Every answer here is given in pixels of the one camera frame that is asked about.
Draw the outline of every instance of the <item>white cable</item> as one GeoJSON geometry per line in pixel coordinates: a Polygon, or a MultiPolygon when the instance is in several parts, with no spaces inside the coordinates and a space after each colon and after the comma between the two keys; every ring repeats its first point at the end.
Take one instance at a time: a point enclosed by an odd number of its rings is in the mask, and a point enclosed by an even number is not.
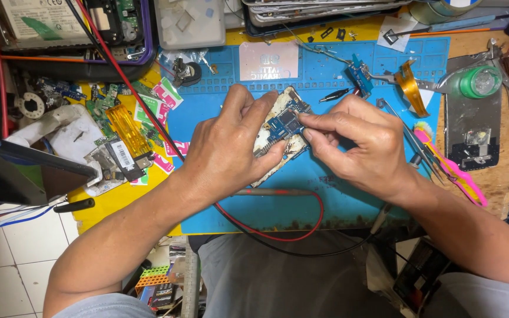
{"type": "Polygon", "coordinates": [[[22,210],[22,209],[24,209],[26,207],[27,206],[16,206],[16,207],[11,208],[11,209],[0,210],[0,215],[5,215],[7,213],[16,212],[16,211],[22,210]]]}
{"type": "Polygon", "coordinates": [[[18,218],[20,218],[21,216],[25,216],[25,215],[27,215],[27,214],[33,213],[33,212],[38,211],[38,210],[40,210],[40,208],[39,208],[39,207],[37,207],[37,208],[33,208],[33,209],[29,210],[29,211],[25,211],[25,212],[23,212],[23,213],[21,213],[21,214],[17,214],[17,215],[15,215],[15,216],[12,216],[12,217],[10,217],[10,218],[6,219],[6,220],[1,221],[1,222],[0,222],[0,225],[3,225],[3,224],[5,224],[5,223],[8,223],[8,222],[13,221],[13,220],[15,220],[15,219],[18,219],[18,218]]]}

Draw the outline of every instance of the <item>forearm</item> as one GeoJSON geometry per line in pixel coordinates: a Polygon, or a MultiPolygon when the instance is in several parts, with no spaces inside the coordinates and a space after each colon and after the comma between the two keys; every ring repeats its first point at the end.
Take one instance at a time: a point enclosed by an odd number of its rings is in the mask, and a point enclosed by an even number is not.
{"type": "Polygon", "coordinates": [[[410,193],[395,204],[406,209],[453,262],[479,276],[509,283],[509,226],[418,177],[420,193],[410,193]]]}
{"type": "Polygon", "coordinates": [[[185,186],[173,175],[79,236],[53,266],[45,317],[78,300],[118,292],[121,280],[158,240],[203,207],[198,200],[183,197],[185,186]]]}

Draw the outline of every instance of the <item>blue silicone repair mat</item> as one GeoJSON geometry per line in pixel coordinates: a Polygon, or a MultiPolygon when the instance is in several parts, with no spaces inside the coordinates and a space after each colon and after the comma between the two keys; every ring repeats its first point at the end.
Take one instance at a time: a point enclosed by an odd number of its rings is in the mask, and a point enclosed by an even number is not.
{"type": "MultiPolygon", "coordinates": [[[[449,54],[449,38],[413,39],[408,42],[406,51],[379,47],[376,41],[319,43],[336,52],[336,56],[351,59],[354,53],[370,68],[372,74],[396,72],[399,65],[408,59],[415,59],[412,65],[416,78],[438,81],[445,73],[449,54]]],[[[216,117],[223,104],[226,92],[233,83],[245,85],[255,98],[268,90],[281,92],[288,85],[296,88],[300,97],[312,105],[317,114],[328,112],[335,101],[318,103],[318,100],[335,90],[353,87],[350,77],[345,73],[346,65],[323,54],[299,49],[298,77],[277,80],[239,81],[239,46],[211,47],[206,55],[209,63],[216,64],[218,74],[212,75],[202,64],[202,80],[191,87],[180,88],[184,101],[168,115],[168,126],[174,140],[190,141],[196,124],[202,120],[216,117]]],[[[376,103],[384,98],[400,113],[400,116],[412,127],[418,120],[408,111],[409,102],[404,101],[402,92],[395,85],[373,81],[374,89],[368,101],[376,103]]],[[[441,95],[435,93],[427,110],[431,113],[424,121],[437,127],[439,101],[441,95]]],[[[410,159],[413,148],[406,141],[406,157],[410,159]]],[[[174,165],[181,162],[174,157],[174,165]]],[[[420,173],[428,176],[425,167],[420,173]]],[[[322,228],[358,228],[366,227],[376,218],[382,202],[368,193],[357,190],[346,181],[337,178],[331,170],[311,153],[306,151],[298,158],[287,163],[265,181],[266,188],[302,188],[313,190],[321,196],[325,205],[322,228]]],[[[319,205],[313,196],[236,196],[221,201],[221,205],[235,218],[259,230],[295,230],[310,228],[317,221],[319,205]]],[[[410,217],[401,209],[393,209],[388,220],[391,224],[407,224],[410,217]]],[[[209,207],[181,223],[184,234],[236,232],[228,221],[209,207]]]]}

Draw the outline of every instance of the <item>pink brush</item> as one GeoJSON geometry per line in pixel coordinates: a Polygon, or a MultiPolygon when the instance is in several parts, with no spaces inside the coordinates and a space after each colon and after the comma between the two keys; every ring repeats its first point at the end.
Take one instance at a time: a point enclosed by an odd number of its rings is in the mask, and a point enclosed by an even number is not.
{"type": "Polygon", "coordinates": [[[432,130],[426,122],[417,122],[414,125],[414,134],[439,160],[443,170],[449,177],[449,181],[456,184],[472,203],[477,206],[487,206],[488,202],[484,194],[482,194],[482,191],[480,191],[475,182],[472,181],[470,174],[461,171],[456,163],[442,156],[437,148],[435,148],[431,138],[433,133],[431,132],[432,130]]]}

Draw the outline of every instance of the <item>right hand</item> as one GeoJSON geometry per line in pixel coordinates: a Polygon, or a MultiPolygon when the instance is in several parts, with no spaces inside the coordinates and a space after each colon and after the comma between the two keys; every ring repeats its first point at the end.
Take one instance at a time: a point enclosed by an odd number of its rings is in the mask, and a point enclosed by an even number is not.
{"type": "Polygon", "coordinates": [[[353,186],[394,204],[420,189],[420,175],[406,162],[403,123],[397,117],[348,95],[328,114],[300,113],[299,120],[313,154],[353,186]],[[341,137],[358,147],[342,152],[337,148],[341,137]]]}

